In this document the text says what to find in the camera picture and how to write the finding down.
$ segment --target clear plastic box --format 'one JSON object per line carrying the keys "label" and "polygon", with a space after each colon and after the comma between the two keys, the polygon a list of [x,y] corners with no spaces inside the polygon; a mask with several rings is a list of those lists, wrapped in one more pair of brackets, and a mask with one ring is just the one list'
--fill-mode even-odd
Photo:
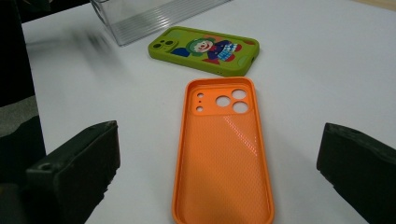
{"label": "clear plastic box", "polygon": [[231,0],[91,0],[119,46]]}

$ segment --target green phone case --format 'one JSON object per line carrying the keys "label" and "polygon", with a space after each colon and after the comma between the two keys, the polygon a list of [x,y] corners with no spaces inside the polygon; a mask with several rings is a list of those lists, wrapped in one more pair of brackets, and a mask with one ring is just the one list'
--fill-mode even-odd
{"label": "green phone case", "polygon": [[252,38],[180,26],[169,28],[148,45],[154,59],[223,77],[244,76],[259,51],[259,42]]}

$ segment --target orange phone case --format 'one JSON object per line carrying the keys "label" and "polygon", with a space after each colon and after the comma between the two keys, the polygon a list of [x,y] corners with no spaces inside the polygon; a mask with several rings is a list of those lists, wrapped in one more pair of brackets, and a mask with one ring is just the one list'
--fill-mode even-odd
{"label": "orange phone case", "polygon": [[248,78],[187,86],[172,214],[179,224],[272,223],[260,115]]}

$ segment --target phone case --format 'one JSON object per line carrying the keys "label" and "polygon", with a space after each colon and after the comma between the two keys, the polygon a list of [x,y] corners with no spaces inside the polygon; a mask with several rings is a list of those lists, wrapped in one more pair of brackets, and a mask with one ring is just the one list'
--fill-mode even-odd
{"label": "phone case", "polygon": [[248,78],[187,86],[172,214],[178,224],[272,223],[260,116]]}
{"label": "phone case", "polygon": [[259,55],[252,38],[175,26],[148,45],[149,55],[223,77],[242,77]]}

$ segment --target white surface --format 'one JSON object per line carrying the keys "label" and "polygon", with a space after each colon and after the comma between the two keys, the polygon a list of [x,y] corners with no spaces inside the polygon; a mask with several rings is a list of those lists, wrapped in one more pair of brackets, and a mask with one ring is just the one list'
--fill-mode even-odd
{"label": "white surface", "polygon": [[[316,169],[325,122],[396,147],[396,13],[352,1],[234,0],[178,25],[261,43],[256,85],[274,223],[365,223]],[[160,33],[119,48],[92,6],[23,25],[45,144],[119,124],[121,168],[87,223],[173,223],[186,84],[217,77],[149,57]],[[104,38],[95,47],[87,34]]]}

